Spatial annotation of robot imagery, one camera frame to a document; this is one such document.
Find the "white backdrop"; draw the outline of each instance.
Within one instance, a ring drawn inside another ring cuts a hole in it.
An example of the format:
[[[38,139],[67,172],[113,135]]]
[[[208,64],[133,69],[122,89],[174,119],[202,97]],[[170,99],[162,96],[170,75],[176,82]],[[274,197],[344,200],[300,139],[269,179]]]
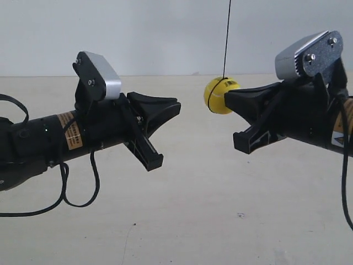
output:
[[[348,0],[232,3],[228,73],[273,73],[299,38],[339,30],[353,70]],[[103,54],[120,75],[222,72],[228,0],[2,0],[0,76],[73,76],[80,50]]]

